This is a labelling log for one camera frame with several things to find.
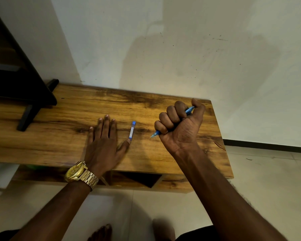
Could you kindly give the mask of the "person's right hand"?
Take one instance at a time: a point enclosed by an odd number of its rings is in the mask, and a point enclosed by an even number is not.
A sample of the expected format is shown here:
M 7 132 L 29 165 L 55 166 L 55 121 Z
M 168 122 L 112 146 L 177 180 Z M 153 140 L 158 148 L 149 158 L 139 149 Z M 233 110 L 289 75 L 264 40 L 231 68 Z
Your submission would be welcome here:
M 191 115 L 186 115 L 188 106 L 182 101 L 176 101 L 173 105 L 176 108 L 180 122 L 173 126 L 170 124 L 167 112 L 159 114 L 159 120 L 169 121 L 169 132 L 165 135 L 159 135 L 159 138 L 167 151 L 176 161 L 181 161 L 190 156 L 191 153 L 200 151 L 197 143 L 197 134 L 202 123 L 196 123 L 191 119 Z

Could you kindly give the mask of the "person's black shorts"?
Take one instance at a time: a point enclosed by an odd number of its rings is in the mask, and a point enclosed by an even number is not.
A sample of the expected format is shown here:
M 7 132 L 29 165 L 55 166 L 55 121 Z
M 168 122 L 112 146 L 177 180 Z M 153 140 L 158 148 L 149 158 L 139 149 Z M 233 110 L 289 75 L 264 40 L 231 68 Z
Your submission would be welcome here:
M 6 230 L 0 232 L 0 241 L 10 241 L 19 232 L 16 230 Z M 202 227 L 180 235 L 175 241 L 221 241 L 215 226 Z

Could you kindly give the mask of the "person's left forearm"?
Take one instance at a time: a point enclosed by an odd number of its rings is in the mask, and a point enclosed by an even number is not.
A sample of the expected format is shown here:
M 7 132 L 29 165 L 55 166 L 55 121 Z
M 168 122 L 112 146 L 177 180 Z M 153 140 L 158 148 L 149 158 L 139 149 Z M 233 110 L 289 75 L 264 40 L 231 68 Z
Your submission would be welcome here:
M 82 181 L 68 182 L 10 241 L 61 241 L 90 192 Z

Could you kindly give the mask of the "wooden low cabinet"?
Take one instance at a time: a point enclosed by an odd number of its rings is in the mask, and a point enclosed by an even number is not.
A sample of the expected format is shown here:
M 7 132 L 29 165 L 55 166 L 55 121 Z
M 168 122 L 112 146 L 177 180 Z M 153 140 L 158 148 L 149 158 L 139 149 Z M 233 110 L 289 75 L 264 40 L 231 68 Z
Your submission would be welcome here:
M 132 142 L 124 159 L 96 187 L 189 193 L 190 183 L 159 137 L 154 122 L 176 101 L 191 98 L 116 89 L 58 85 L 57 105 L 42 108 L 24 132 L 17 125 L 25 105 L 0 99 L 0 163 L 20 164 L 14 181 L 65 182 L 67 169 L 83 160 L 87 131 L 105 114 L 115 118 L 119 145 Z

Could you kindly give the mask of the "person's left hand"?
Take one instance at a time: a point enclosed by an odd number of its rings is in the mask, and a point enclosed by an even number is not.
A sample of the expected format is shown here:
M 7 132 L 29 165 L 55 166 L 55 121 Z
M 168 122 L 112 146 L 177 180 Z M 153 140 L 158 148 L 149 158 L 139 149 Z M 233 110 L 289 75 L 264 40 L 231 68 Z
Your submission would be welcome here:
M 122 159 L 116 158 L 118 146 L 117 121 L 110 119 L 109 138 L 102 138 L 104 118 L 99 118 L 94 126 L 94 141 L 87 149 L 84 161 L 97 178 L 100 178 L 107 171 L 114 169 Z

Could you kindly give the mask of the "person's bare left foot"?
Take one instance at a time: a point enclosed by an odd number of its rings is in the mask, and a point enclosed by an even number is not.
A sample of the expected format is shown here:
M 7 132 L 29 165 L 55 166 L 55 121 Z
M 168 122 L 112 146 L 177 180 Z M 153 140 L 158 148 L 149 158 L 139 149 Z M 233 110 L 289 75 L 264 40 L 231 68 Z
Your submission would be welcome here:
M 95 231 L 87 241 L 111 241 L 112 239 L 112 226 L 106 224 Z

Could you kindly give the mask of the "gold metal wristwatch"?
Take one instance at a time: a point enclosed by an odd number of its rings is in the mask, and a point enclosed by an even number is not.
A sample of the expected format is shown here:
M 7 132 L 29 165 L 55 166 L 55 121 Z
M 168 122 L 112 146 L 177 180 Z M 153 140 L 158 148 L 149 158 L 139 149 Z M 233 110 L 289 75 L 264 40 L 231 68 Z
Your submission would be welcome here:
M 64 176 L 64 179 L 66 182 L 82 181 L 91 188 L 91 191 L 99 182 L 99 179 L 88 170 L 85 161 L 77 162 L 75 165 L 69 168 Z

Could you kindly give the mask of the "blue ballpoint pen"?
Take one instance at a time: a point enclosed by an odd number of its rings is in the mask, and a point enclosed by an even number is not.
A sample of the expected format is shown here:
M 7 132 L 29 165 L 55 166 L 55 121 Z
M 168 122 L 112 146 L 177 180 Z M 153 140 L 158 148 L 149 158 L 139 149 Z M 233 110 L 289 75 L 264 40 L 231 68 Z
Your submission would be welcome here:
M 194 106 L 189 107 L 189 108 L 185 111 L 186 115 L 188 116 L 188 115 L 192 114 L 192 112 L 193 112 L 194 109 L 195 109 Z M 161 134 L 161 132 L 160 132 L 159 130 L 156 130 L 156 131 L 151 135 L 150 138 L 159 136 L 160 134 Z

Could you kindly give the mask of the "black television with stand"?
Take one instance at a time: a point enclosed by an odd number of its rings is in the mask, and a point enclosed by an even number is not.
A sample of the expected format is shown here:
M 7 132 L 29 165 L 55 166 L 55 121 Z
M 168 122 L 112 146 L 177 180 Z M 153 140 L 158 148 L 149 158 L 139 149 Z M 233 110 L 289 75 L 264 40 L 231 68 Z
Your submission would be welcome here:
M 18 131 L 26 131 L 41 108 L 57 105 L 53 91 L 58 84 L 58 79 L 44 83 L 0 18 L 0 97 L 28 103 Z

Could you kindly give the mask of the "person's right forearm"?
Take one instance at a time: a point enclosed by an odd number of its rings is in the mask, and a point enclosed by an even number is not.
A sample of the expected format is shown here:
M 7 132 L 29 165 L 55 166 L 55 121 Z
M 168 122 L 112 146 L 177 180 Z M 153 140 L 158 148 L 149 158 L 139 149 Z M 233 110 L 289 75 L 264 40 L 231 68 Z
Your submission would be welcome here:
M 197 145 L 172 154 L 221 240 L 287 241 L 228 182 Z

